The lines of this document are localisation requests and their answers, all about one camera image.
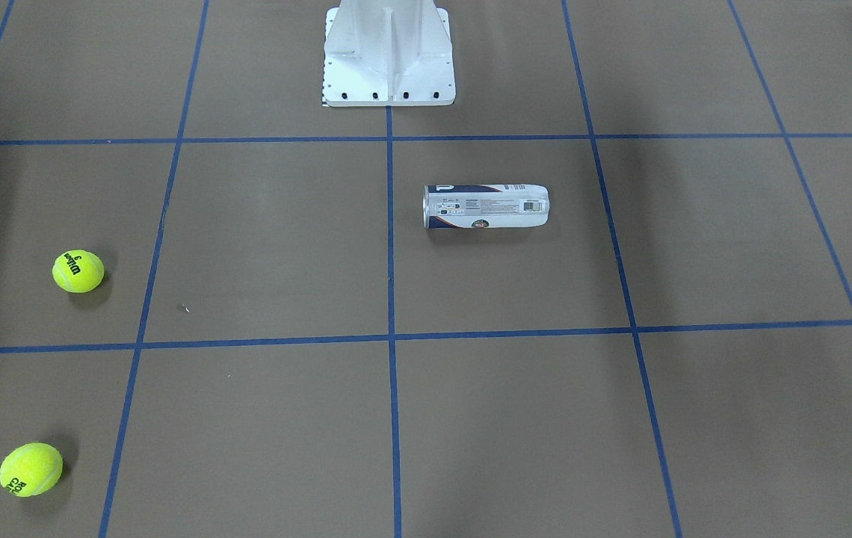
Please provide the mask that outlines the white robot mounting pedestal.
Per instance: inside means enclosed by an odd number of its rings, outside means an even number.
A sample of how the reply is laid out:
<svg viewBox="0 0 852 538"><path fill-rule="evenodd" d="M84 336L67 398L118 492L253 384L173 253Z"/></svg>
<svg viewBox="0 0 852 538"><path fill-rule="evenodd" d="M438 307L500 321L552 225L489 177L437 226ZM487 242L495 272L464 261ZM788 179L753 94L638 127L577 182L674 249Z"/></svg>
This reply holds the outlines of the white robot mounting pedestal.
<svg viewBox="0 0 852 538"><path fill-rule="evenodd" d="M321 104L453 105L452 28L433 1L342 1L324 17Z"/></svg>

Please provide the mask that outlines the yellow Wilson tennis ball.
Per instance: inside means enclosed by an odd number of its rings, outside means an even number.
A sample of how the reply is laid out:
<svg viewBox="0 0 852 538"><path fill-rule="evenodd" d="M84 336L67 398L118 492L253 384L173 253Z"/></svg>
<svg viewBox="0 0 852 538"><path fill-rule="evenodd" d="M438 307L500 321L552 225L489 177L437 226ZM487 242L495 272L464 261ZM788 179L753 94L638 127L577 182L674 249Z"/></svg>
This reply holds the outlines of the yellow Wilson tennis ball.
<svg viewBox="0 0 852 538"><path fill-rule="evenodd" d="M68 293L81 294L94 290L105 278L104 262L87 250L68 250L55 259L52 278Z"/></svg>

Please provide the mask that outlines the yellow Roland Garros tennis ball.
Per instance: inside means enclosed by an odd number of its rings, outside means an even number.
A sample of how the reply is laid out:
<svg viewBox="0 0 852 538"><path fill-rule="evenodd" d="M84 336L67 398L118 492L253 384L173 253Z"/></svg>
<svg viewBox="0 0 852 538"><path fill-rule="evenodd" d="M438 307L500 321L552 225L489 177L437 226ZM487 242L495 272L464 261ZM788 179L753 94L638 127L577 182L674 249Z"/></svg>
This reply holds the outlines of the yellow Roland Garros tennis ball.
<svg viewBox="0 0 852 538"><path fill-rule="evenodd" d="M23 444L0 463L0 486L16 497L39 496L56 486L63 470L57 448L43 442Z"/></svg>

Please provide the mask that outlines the clear tennis ball can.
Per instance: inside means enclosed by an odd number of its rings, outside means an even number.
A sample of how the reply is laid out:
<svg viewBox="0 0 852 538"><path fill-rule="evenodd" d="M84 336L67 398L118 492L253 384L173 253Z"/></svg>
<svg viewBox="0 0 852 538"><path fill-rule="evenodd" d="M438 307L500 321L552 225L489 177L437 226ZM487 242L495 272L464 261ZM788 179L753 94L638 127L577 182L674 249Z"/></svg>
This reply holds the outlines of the clear tennis ball can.
<svg viewBox="0 0 852 538"><path fill-rule="evenodd" d="M424 229L519 229L549 219L549 192L533 184L425 186Z"/></svg>

